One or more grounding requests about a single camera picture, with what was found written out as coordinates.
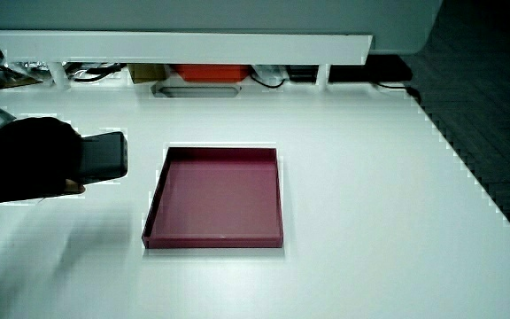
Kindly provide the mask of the person's left hand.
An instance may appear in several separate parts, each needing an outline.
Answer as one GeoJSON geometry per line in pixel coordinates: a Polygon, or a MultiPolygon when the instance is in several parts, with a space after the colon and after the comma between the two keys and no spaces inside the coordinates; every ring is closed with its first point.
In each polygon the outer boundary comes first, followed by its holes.
{"type": "Polygon", "coordinates": [[[0,203],[81,194],[80,164],[81,136],[70,124],[0,109],[0,203]]]}

